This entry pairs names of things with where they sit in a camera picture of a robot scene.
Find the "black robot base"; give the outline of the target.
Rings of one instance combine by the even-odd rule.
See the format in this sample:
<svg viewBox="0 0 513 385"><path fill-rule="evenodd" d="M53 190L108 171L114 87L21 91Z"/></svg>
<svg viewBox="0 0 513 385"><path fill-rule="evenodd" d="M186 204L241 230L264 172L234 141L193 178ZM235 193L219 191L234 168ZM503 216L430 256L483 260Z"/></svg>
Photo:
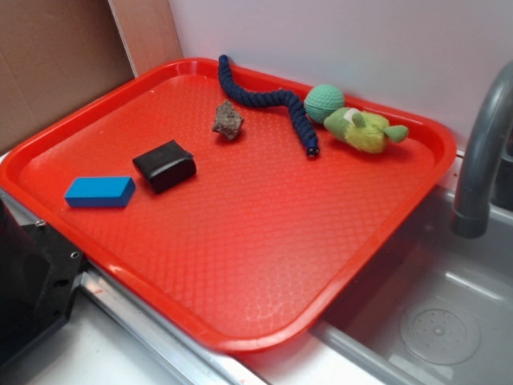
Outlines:
<svg viewBox="0 0 513 385"><path fill-rule="evenodd" d="M20 225L1 204L1 368L68 322L84 264L51 225Z"/></svg>

